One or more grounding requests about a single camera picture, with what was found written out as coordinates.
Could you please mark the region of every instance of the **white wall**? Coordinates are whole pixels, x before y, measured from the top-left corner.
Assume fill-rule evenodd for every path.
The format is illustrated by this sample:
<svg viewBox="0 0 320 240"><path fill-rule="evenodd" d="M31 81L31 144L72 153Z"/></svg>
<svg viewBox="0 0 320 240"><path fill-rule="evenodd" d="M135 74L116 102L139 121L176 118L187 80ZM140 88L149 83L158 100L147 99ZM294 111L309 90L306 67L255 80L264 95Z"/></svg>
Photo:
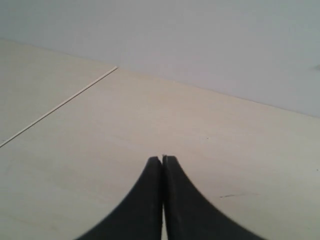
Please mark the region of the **white wall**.
<svg viewBox="0 0 320 240"><path fill-rule="evenodd" d="M320 117L319 0L0 0L0 37Z"/></svg>

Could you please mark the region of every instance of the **wall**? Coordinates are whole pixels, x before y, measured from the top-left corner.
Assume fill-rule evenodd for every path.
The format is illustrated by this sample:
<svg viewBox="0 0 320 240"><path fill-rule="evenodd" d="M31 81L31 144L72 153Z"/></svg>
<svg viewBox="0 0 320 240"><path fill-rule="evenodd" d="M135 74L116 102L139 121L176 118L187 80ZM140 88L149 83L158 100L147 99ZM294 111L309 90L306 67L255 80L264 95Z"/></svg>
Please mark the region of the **wall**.
<svg viewBox="0 0 320 240"><path fill-rule="evenodd" d="M0 38L320 117L319 0L0 0Z"/></svg>

